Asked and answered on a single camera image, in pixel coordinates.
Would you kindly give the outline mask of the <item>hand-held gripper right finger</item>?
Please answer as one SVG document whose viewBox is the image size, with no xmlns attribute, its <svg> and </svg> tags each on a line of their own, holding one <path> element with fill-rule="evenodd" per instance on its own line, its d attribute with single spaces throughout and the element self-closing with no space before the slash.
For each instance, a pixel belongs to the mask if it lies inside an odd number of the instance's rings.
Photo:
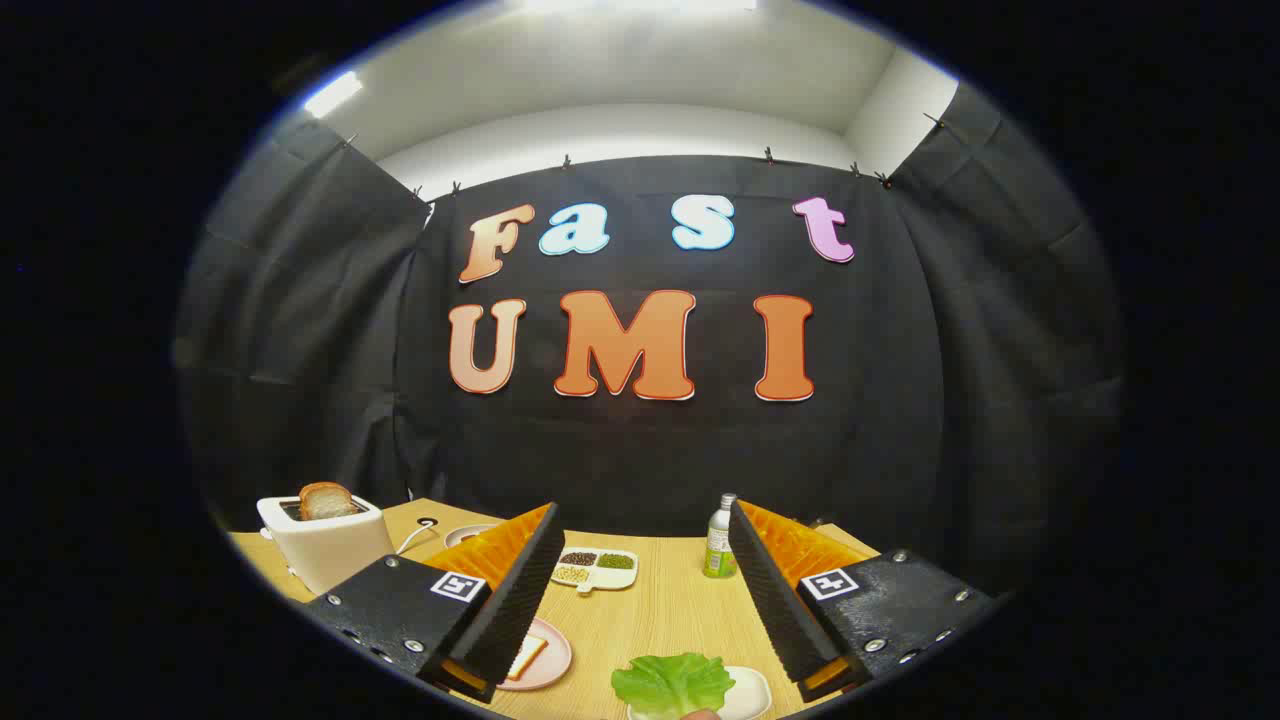
<svg viewBox="0 0 1280 720">
<path fill-rule="evenodd" d="M 998 601 L 910 550 L 855 550 L 742 498 L 728 543 L 776 656 L 806 702 L 951 646 Z"/>
</svg>

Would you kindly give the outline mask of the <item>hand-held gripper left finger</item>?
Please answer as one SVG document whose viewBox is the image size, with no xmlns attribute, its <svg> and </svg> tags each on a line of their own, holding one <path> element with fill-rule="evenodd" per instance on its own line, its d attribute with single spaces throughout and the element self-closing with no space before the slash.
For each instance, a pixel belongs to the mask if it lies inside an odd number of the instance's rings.
<svg viewBox="0 0 1280 720">
<path fill-rule="evenodd" d="M 303 610 L 401 674 L 486 703 L 563 548 L 561 509 L 549 502 L 424 561 L 379 557 Z"/>
</svg>

